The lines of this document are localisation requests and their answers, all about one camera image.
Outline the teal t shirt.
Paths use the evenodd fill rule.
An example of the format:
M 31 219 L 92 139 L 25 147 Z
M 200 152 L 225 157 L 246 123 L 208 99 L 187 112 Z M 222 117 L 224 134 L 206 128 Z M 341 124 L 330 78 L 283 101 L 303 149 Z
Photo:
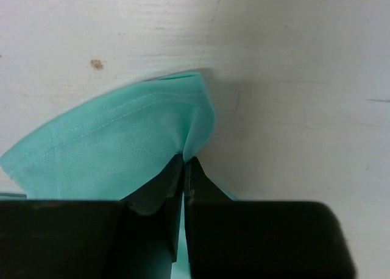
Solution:
M 28 199 L 119 200 L 175 154 L 208 142 L 215 111 L 198 72 L 130 84 L 52 119 L 1 157 Z

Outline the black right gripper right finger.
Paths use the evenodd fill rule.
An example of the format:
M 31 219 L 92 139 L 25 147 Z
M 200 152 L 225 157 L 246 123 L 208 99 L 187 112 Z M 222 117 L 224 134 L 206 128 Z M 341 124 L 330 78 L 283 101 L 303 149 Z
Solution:
M 233 200 L 197 158 L 185 166 L 192 278 L 355 278 L 338 218 L 313 201 Z

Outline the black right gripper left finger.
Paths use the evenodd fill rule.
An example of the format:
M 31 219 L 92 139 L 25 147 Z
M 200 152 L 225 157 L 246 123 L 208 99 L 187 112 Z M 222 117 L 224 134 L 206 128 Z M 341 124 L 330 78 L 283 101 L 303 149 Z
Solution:
M 119 200 L 1 202 L 2 278 L 169 278 L 184 162 Z

